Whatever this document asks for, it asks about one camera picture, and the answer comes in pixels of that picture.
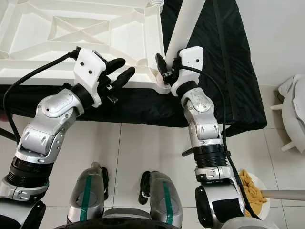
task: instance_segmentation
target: white plate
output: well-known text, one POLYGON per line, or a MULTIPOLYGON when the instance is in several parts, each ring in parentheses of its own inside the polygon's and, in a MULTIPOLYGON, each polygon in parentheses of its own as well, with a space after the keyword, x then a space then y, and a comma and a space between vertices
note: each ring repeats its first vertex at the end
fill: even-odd
MULTIPOLYGON (((248 173, 248 174, 250 175, 254 185, 257 188, 259 188, 260 190, 266 189, 266 186, 264 185, 264 183, 256 175, 254 175, 252 173, 248 173)), ((262 210, 258 215, 258 217, 261 218, 262 220, 267 218, 269 211, 270 211, 270 199, 269 198, 266 198, 266 199, 267 199, 267 202, 262 205, 262 210)))

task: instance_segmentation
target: black cylinder joint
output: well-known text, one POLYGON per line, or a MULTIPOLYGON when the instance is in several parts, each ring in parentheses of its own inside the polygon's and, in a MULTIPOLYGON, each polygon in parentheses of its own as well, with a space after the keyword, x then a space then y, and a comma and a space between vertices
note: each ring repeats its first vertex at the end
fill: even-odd
POLYGON ((41 187, 48 183, 54 163, 36 164, 14 157, 7 181, 18 187, 41 187))
POLYGON ((197 168, 226 166, 226 156, 222 144, 193 148, 197 168))

